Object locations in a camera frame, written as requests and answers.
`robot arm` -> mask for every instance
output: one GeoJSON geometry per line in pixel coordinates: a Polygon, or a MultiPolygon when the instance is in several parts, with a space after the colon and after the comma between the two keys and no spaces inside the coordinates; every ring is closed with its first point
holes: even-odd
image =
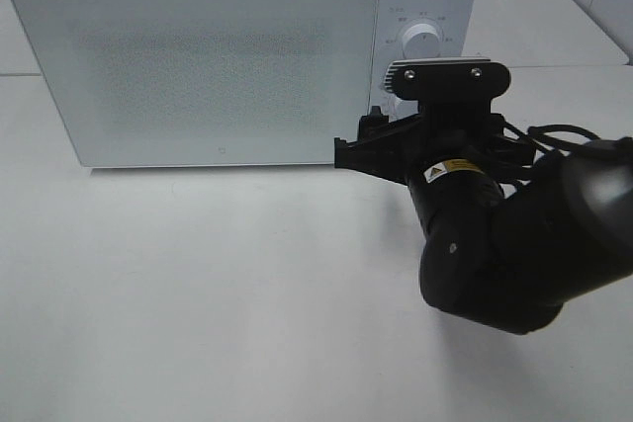
{"type": "Polygon", "coordinates": [[[335,140],[335,166],[408,186],[426,236],[427,303],[524,334],[633,273],[633,146],[579,127],[522,133],[491,113],[509,83],[507,68],[485,59],[395,62],[385,87],[417,100],[418,114],[389,123],[372,108],[357,141],[335,140]],[[505,198],[501,183],[516,193],[505,198]]]}

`white table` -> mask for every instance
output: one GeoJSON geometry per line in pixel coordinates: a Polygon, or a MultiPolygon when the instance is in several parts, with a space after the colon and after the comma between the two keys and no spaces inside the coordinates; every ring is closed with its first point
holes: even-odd
{"type": "MultiPolygon", "coordinates": [[[[573,0],[475,0],[463,54],[508,66],[628,62],[573,0]]],[[[0,75],[39,72],[11,2],[0,0],[0,75]]]]}
{"type": "MultiPolygon", "coordinates": [[[[512,74],[519,126],[633,129],[630,67],[512,74]]],[[[508,335],[423,303],[404,187],[90,172],[41,78],[0,91],[0,420],[629,420],[633,279],[508,335]]]]}

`yellow warning sticker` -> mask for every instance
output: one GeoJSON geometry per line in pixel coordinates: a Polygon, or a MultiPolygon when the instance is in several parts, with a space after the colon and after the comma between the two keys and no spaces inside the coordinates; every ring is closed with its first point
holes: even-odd
{"type": "Polygon", "coordinates": [[[481,168],[464,158],[453,158],[451,160],[438,162],[435,165],[428,167],[424,172],[424,179],[426,180],[426,183],[431,183],[432,181],[437,180],[439,177],[446,175],[447,173],[459,172],[464,170],[484,173],[482,172],[481,168]]]}

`microwave control panel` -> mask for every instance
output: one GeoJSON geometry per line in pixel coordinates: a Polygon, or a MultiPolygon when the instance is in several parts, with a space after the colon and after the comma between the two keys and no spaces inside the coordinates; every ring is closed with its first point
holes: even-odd
{"type": "Polygon", "coordinates": [[[473,0],[378,0],[369,107],[380,106],[392,120],[417,111],[383,88],[393,61],[460,56],[473,0]]]}

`microwave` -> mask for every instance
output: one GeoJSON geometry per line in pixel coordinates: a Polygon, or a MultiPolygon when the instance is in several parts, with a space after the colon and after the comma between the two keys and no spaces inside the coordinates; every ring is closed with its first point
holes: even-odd
{"type": "Polygon", "coordinates": [[[332,163],[395,60],[459,56],[473,0],[12,0],[87,167],[332,163]]]}

